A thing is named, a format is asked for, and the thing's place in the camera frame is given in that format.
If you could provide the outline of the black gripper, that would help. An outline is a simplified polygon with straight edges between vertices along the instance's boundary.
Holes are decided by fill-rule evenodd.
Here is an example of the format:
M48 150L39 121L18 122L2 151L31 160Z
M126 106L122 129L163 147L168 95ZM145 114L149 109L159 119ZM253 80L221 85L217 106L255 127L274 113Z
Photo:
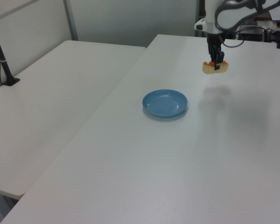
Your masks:
M223 34L207 34L208 51L211 61L215 63L215 70L219 70L224 61L224 52L221 52L221 45L224 41Z

